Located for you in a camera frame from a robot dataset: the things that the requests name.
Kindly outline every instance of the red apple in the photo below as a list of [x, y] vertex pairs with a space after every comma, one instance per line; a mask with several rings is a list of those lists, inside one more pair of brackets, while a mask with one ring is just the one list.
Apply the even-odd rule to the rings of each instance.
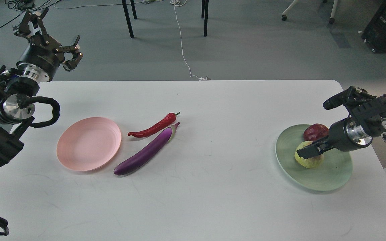
[[328, 136], [328, 128], [322, 124], [313, 124], [303, 133], [305, 141], [316, 141], [324, 136]]

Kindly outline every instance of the power cord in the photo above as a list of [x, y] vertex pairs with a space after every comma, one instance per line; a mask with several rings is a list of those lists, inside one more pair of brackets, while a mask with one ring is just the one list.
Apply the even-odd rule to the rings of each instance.
[[[29, 9], [29, 10], [30, 10], [30, 11], [38, 11], [38, 10], [44, 9], [44, 8], [46, 8], [46, 7], [50, 7], [50, 6], [52, 6], [52, 5], [55, 5], [57, 2], [60, 2], [61, 0], [58, 0], [57, 2], [55, 2], [55, 3], [53, 3], [53, 4], [50, 4], [50, 3], [52, 3], [52, 1], [53, 1], [53, 0], [48, 0], [48, 1], [44, 2], [43, 4], [41, 4], [41, 6], [36, 7], [36, 8], [33, 8], [33, 9]], [[10, 21], [8, 21], [7, 23], [5, 23], [4, 25], [0, 26], [0, 29], [2, 29], [4, 26], [6, 26], [7, 24], [9, 24], [9, 23], [11, 23], [12, 21], [14, 21], [16, 18], [20, 17], [20, 15], [22, 15], [23, 12], [25, 12], [25, 11], [19, 11], [19, 12], [21, 12], [21, 13], [20, 13], [19, 15], [17, 15], [15, 18], [13, 18], [12, 20], [10, 20]]]
[[171, 0], [170, 1], [170, 4], [171, 5], [174, 5], [174, 6], [176, 6], [176, 7], [181, 7], [181, 6], [183, 6], [184, 4], [186, 4], [187, 3], [187, 0], [183, 3], [183, 4], [181, 4], [181, 1], [180, 0]]
[[161, 2], [163, 0], [142, 0], [141, 3], [143, 4], [149, 4], [149, 3], [152, 3], [152, 2]]
[[184, 5], [187, 0], [184, 2], [184, 4], [182, 5], [177, 5], [176, 2], [179, 2], [178, 0], [177, 1], [173, 1], [171, 0], [171, 4], [174, 5], [174, 12], [175, 12], [175, 19], [177, 20], [177, 24], [178, 24], [178, 29], [180, 30], [180, 42], [181, 42], [181, 55], [183, 56], [183, 59], [184, 59], [184, 63], [186, 63], [187, 67], [189, 68], [189, 72], [190, 72], [190, 77], [196, 77], [198, 78], [198, 80], [206, 80], [205, 78], [199, 78], [197, 75], [192, 75], [192, 70], [190, 69], [190, 66], [189, 64], [187, 64], [187, 61], [186, 61], [186, 58], [184, 57], [184, 50], [183, 50], [183, 37], [181, 36], [181, 27], [180, 27], [180, 23], [178, 22], [178, 16], [177, 16], [177, 11], [175, 10], [175, 7], [176, 6], [182, 6]]
[[[83, 5], [83, 6], [76, 6], [76, 7], [69, 7], [69, 8], [60, 8], [58, 6], [56, 6], [56, 4], [58, 2], [60, 2], [61, 0], [58, 0], [55, 4], [54, 4], [54, 7], [57, 8], [57, 9], [78, 9], [78, 8], [84, 8], [84, 7], [101, 7], [101, 6], [116, 6], [116, 5], [122, 5], [121, 3], [114, 3], [114, 4], [97, 4], [97, 5]], [[135, 2], [134, 4], [137, 4], [137, 3], [143, 3], [143, 4], [149, 4], [149, 3], [152, 3], [152, 2], [161, 2], [163, 0], [142, 0], [141, 2]]]

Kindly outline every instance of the white cable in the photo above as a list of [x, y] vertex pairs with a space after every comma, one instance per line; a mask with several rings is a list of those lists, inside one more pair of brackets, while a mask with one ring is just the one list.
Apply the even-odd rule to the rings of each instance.
[[184, 57], [183, 38], [182, 38], [182, 36], [181, 36], [181, 27], [180, 27], [180, 23], [178, 22], [177, 11], [175, 10], [175, 7], [176, 7], [176, 5], [174, 4], [175, 19], [177, 20], [178, 28], [180, 29], [181, 55], [183, 56], [184, 63], [186, 63], [187, 67], [189, 68], [190, 77], [195, 76], [196, 78], [198, 78], [199, 80], [201, 80], [201, 78], [197, 77], [196, 75], [192, 75], [192, 70], [190, 69], [189, 64], [187, 64], [186, 58]]
[[[76, 7], [70, 7], [70, 8], [60, 8], [60, 7], [56, 6], [56, 4], [60, 1], [61, 0], [55, 2], [55, 4], [53, 5], [54, 8], [57, 8], [57, 9], [78, 9], [78, 8], [83, 8], [83, 7], [101, 7], [101, 6], [122, 5], [121, 3], [114, 3], [114, 4], [84, 5], [84, 6], [76, 6]], [[163, 0], [142, 0], [141, 2], [135, 2], [135, 4], [137, 4], [137, 3], [149, 4], [152, 2], [161, 2], [161, 1], [163, 1]]]
[[170, 4], [176, 6], [176, 7], [181, 7], [182, 5], [186, 4], [187, 0], [181, 4], [181, 0], [171, 0], [170, 1]]
[[149, 3], [152, 3], [152, 2], [161, 2], [163, 0], [142, 0], [141, 3], [143, 4], [149, 4]]

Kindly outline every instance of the black cable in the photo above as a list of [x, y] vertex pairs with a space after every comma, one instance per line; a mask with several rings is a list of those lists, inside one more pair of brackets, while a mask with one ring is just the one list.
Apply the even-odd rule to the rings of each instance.
[[[55, 5], [56, 3], [60, 2], [61, 0], [58, 0], [57, 2], [55, 3], [52, 3], [51, 5], [47, 6], [47, 7], [51, 7], [53, 5]], [[43, 7], [46, 3], [49, 3], [48, 1], [47, 2], [44, 2], [43, 4], [41, 4], [41, 6], [37, 7], [37, 8], [34, 8], [34, 11], [36, 10], [41, 10], [41, 7]], [[0, 29], [2, 29], [2, 27], [6, 26], [7, 24], [11, 23], [12, 21], [14, 21], [16, 18], [18, 18], [20, 15], [23, 14], [24, 11], [21, 11], [21, 13], [19, 15], [17, 15], [15, 18], [13, 18], [12, 20], [10, 20], [8, 23], [5, 23], [3, 26], [0, 26]]]
[[20, 15], [22, 15], [23, 12], [21, 12], [19, 15], [17, 15], [15, 18], [13, 18], [12, 20], [10, 20], [8, 23], [4, 24], [3, 26], [6, 26], [7, 24], [11, 23], [12, 21], [14, 21], [16, 18], [18, 18]]

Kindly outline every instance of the purple eggplant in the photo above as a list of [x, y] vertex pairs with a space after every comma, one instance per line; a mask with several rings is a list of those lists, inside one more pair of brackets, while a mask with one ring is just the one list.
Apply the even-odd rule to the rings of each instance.
[[180, 123], [178, 122], [175, 125], [171, 125], [164, 129], [153, 141], [146, 145], [137, 154], [117, 165], [114, 168], [114, 174], [120, 176], [130, 173], [147, 163], [167, 142], [173, 138], [179, 124]]

